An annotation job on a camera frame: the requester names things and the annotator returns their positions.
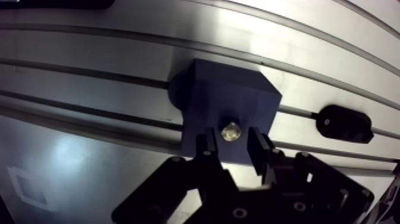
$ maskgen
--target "metal groove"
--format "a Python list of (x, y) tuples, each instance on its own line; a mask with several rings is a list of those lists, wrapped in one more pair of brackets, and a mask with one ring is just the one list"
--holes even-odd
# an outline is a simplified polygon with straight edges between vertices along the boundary
[(332, 0), (332, 1), (334, 1), (334, 2), (336, 2), (338, 4), (341, 4), (344, 7), (346, 7), (347, 9), (349, 9), (349, 10), (357, 13), (358, 15), (366, 18), (370, 22), (374, 23), (375, 25), (379, 26), (380, 28), (384, 29), (385, 31), (387, 31), (388, 33), (390, 33), (391, 35), (393, 35), (394, 37), (396, 37), (397, 39), (400, 40), (400, 33), (396, 29), (394, 29), (393, 27), (391, 27), (390, 25), (388, 25), (384, 21), (380, 20), (375, 15), (372, 15), (371, 13), (366, 11), (365, 9), (363, 9), (363, 8), (359, 7), (358, 5), (354, 4), (353, 2), (348, 1), (348, 0)]
[(246, 61), (249, 63), (259, 64), (273, 69), (278, 69), (288, 73), (296, 74), (298, 76), (306, 77), (339, 89), (360, 95), (362, 97), (379, 102), (388, 107), (400, 110), (400, 104), (391, 100), (378, 96), (369, 91), (365, 91), (354, 85), (342, 82), (340, 80), (325, 76), (314, 71), (303, 69), (293, 66), (288, 63), (273, 60), (271, 58), (262, 57), (247, 52), (225, 48), (222, 46), (212, 45), (209, 43), (190, 41), (187, 39), (172, 38), (168, 36), (161, 36), (149, 33), (132, 32), (126, 30), (105, 29), (96, 27), (83, 27), (83, 26), (67, 26), (67, 25), (52, 25), (52, 24), (0, 24), (0, 30), (28, 30), (28, 31), (43, 31), (43, 32), (62, 32), (62, 33), (77, 33), (83, 35), (97, 35), (108, 36), (113, 38), (132, 39), (136, 41), (144, 41), (151, 43), (159, 43), (163, 45), (176, 46), (181, 48), (192, 49), (195, 51), (216, 54), (236, 60)]
[[(37, 103), (37, 104), (47, 105), (47, 106), (51, 106), (51, 107), (62, 108), (65, 110), (71, 110), (71, 111), (76, 111), (76, 112), (80, 112), (80, 113), (86, 113), (86, 114), (91, 114), (91, 115), (95, 115), (95, 116), (106, 117), (109, 119), (121, 120), (124, 122), (138, 123), (138, 124), (142, 124), (142, 125), (159, 127), (159, 128), (175, 130), (175, 131), (183, 130), (182, 125), (172, 124), (172, 123), (168, 123), (168, 122), (160, 122), (157, 120), (145, 119), (142, 117), (135, 117), (135, 116), (130, 116), (130, 115), (126, 115), (126, 114), (114, 113), (114, 112), (109, 112), (109, 111), (94, 109), (94, 108), (89, 108), (89, 107), (82, 107), (79, 105), (67, 104), (64, 102), (53, 101), (53, 100), (43, 99), (43, 98), (38, 98), (38, 97), (31, 97), (31, 96), (23, 95), (23, 94), (16, 94), (16, 93), (7, 92), (7, 91), (0, 91), (0, 95), (5, 96), (5, 97), (20, 99), (20, 100), (24, 100), (24, 101), (29, 101), (29, 102), (33, 102), (33, 103)], [(280, 148), (300, 150), (300, 151), (306, 151), (306, 152), (310, 152), (310, 153), (322, 153), (322, 154), (327, 154), (327, 155), (337, 155), (337, 156), (342, 156), (342, 157), (360, 158), (360, 159), (365, 159), (365, 160), (383, 161), (383, 162), (389, 162), (389, 163), (400, 162), (400, 160), (393, 159), (393, 158), (376, 157), (376, 156), (372, 156), (372, 155), (363, 155), (363, 154), (356, 154), (356, 153), (346, 153), (346, 152), (342, 152), (342, 151), (330, 150), (330, 149), (319, 148), (319, 147), (311, 147), (311, 146), (307, 146), (307, 145), (292, 144), (292, 143), (287, 143), (287, 142), (273, 141), (273, 143), (275, 146), (280, 147)]]
[(107, 118), (116, 119), (116, 120), (122, 120), (125, 122), (132, 122), (132, 123), (138, 123), (141, 125), (148, 125), (148, 126), (160, 127), (160, 128), (169, 129), (169, 130), (182, 131), (182, 125), (177, 125), (177, 124), (173, 124), (173, 123), (169, 123), (169, 122), (161, 122), (158, 120), (146, 119), (143, 117), (136, 117), (136, 116), (131, 116), (131, 115), (127, 115), (127, 114), (120, 114), (120, 113), (115, 113), (115, 112), (110, 112), (110, 111), (105, 111), (105, 110), (94, 109), (94, 108), (90, 108), (90, 107), (83, 107), (83, 106), (79, 106), (79, 105), (68, 104), (66, 102), (59, 102), (59, 101), (43, 99), (43, 98), (39, 98), (39, 97), (31, 97), (28, 95), (17, 94), (14, 92), (0, 91), (0, 95), (5, 96), (5, 97), (20, 99), (20, 100), (24, 100), (24, 101), (34, 102), (37, 104), (47, 105), (47, 106), (51, 106), (51, 107), (62, 108), (65, 110), (71, 110), (71, 111), (76, 111), (76, 112), (85, 113), (85, 114), (91, 114), (91, 115), (100, 116), (100, 117), (107, 117)]
[(388, 162), (388, 163), (399, 163), (400, 162), (400, 160), (394, 159), (394, 158), (376, 157), (373, 155), (364, 155), (364, 154), (358, 154), (358, 153), (347, 153), (347, 152), (343, 152), (343, 151), (330, 150), (327, 148), (311, 147), (311, 146), (307, 146), (307, 145), (298, 145), (298, 144), (292, 144), (292, 143), (280, 142), (280, 141), (272, 141), (272, 142), (274, 143), (274, 145), (276, 147), (296, 149), (299, 151), (306, 151), (309, 153), (322, 153), (322, 154), (327, 154), (327, 155), (359, 158), (359, 159), (363, 159), (363, 160), (382, 161), (382, 162)]
[(149, 86), (160, 89), (168, 89), (168, 82), (143, 77), (129, 76), (126, 74), (118, 74), (106, 71), (97, 71), (92, 69), (81, 69), (77, 67), (61, 66), (56, 64), (38, 63), (33, 61), (21, 61), (15, 59), (0, 58), (0, 64), (8, 66), (26, 67), (31, 69), (41, 69), (47, 71), (55, 71), (60, 73), (74, 74), (78, 76), (94, 77), (97, 79), (106, 79), (117, 82), (131, 83), (143, 86)]
[[(120, 129), (119, 127), (115, 126), (92, 123), (81, 119), (54, 115), (48, 112), (37, 111), (31, 108), (23, 108), (14, 105), (1, 105), (0, 115), (34, 125), (47, 127), (53, 130), (59, 130), (62, 132), (71, 133), (73, 135), (84, 136), (113, 144), (125, 145), (128, 147), (139, 147), (141, 149), (157, 151), (160, 153), (180, 154), (181, 146), (179, 141), (166, 141), (165, 139), (154, 138), (152, 136), (143, 136), (134, 133), (131, 130)], [(334, 168), (340, 170), (341, 172), (353, 175), (392, 176), (392, 171), (389, 170), (359, 169), (336, 166)]]
[(384, 60), (380, 59), (379, 57), (347, 42), (344, 41), (340, 38), (337, 38), (329, 33), (326, 33), (322, 30), (318, 30), (316, 28), (313, 28), (309, 25), (306, 25), (304, 23), (300, 23), (296, 20), (292, 20), (290, 18), (271, 13), (266, 10), (261, 10), (259, 8), (254, 8), (250, 7), (247, 5), (243, 5), (237, 2), (230, 2), (230, 1), (225, 1), (225, 0), (184, 0), (188, 2), (195, 2), (203, 5), (210, 5), (213, 7), (218, 7), (218, 8), (223, 8), (226, 10), (231, 10), (231, 11), (236, 11), (239, 13), (251, 15), (253, 17), (258, 17), (264, 20), (271, 21), (273, 23), (277, 23), (282, 26), (289, 27), (291, 29), (300, 31), (302, 33), (306, 33), (308, 35), (311, 35), (315, 38), (319, 38), (323, 41), (326, 41), (328, 43), (331, 43), (333, 45), (336, 45), (340, 48), (343, 48), (353, 54), (356, 54), (394, 74), (400, 77), (400, 69), (396, 68), (395, 66), (385, 62)]
[[(59, 65), (55, 65), (55, 64), (37, 63), (37, 62), (32, 62), (32, 61), (21, 61), (21, 60), (13, 60), (13, 59), (6, 59), (6, 58), (0, 58), (0, 64), (6, 64), (9, 66), (27, 67), (27, 68), (31, 68), (31, 69), (55, 71), (55, 72), (60, 72), (60, 73), (74, 74), (74, 75), (78, 75), (78, 76), (94, 77), (94, 78), (98, 78), (98, 79), (106, 79), (106, 80), (112, 80), (112, 81), (118, 81), (118, 82), (124, 82), (124, 83), (131, 83), (131, 84), (135, 84), (135, 85), (143, 85), (143, 86), (149, 86), (149, 87), (153, 87), (153, 88), (168, 89), (168, 82), (163, 82), (163, 81), (154, 80), (154, 79), (146, 79), (146, 78), (141, 78), (141, 77), (128, 76), (128, 75), (124, 75), (124, 74), (110, 73), (110, 72), (105, 72), (105, 71), (81, 69), (81, 68), (77, 68), (77, 67), (59, 66)], [(0, 95), (4, 95), (6, 97), (13, 96), (14, 98), (22, 97), (22, 95), (18, 95), (18, 94), (7, 92), (7, 91), (0, 91)], [(302, 110), (302, 109), (298, 109), (295, 107), (289, 107), (289, 106), (285, 106), (285, 105), (279, 105), (278, 111), (281, 113), (291, 114), (294, 116), (304, 117), (307, 119), (313, 119), (313, 114), (315, 114), (311, 111)], [(400, 135), (398, 135), (396, 133), (388, 132), (386, 130), (373, 128), (373, 132), (378, 135), (382, 135), (382, 136), (386, 136), (389, 138), (395, 138), (395, 139), (400, 140)]]

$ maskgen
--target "bolt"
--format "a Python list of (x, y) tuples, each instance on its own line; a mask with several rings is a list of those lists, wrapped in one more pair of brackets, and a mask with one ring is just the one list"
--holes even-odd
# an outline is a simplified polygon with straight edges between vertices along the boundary
[(232, 211), (232, 215), (237, 219), (244, 219), (247, 217), (247, 211), (243, 208), (235, 208)]
[(221, 131), (221, 136), (227, 142), (233, 142), (238, 140), (241, 136), (242, 130), (239, 125), (235, 122), (230, 122), (227, 126), (225, 126)]

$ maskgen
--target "black mount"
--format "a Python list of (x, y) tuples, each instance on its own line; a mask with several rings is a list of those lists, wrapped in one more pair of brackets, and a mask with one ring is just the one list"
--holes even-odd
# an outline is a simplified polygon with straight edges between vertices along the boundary
[(262, 186), (240, 191), (218, 159), (213, 129), (196, 139), (196, 156), (166, 160), (112, 213), (115, 223), (166, 223), (191, 189), (202, 206), (185, 223), (354, 223), (374, 195), (308, 153), (285, 157), (251, 127), (248, 153)]

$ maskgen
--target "dark blue block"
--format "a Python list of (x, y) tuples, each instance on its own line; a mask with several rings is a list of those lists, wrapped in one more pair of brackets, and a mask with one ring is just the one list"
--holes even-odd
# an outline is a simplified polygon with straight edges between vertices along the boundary
[[(213, 127), (220, 160), (246, 164), (251, 164), (246, 149), (249, 127), (268, 133), (282, 98), (258, 71), (199, 59), (174, 77), (168, 94), (182, 111), (183, 155), (193, 157), (196, 136)], [(218, 128), (230, 119), (238, 121), (242, 129), (234, 142), (225, 141)]]

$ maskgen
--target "screw hole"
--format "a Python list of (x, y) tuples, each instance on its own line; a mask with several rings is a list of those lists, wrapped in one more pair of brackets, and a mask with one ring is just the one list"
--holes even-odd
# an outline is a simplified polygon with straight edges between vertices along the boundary
[(247, 211), (243, 208), (235, 208), (232, 215), (237, 219), (244, 219), (247, 217)]

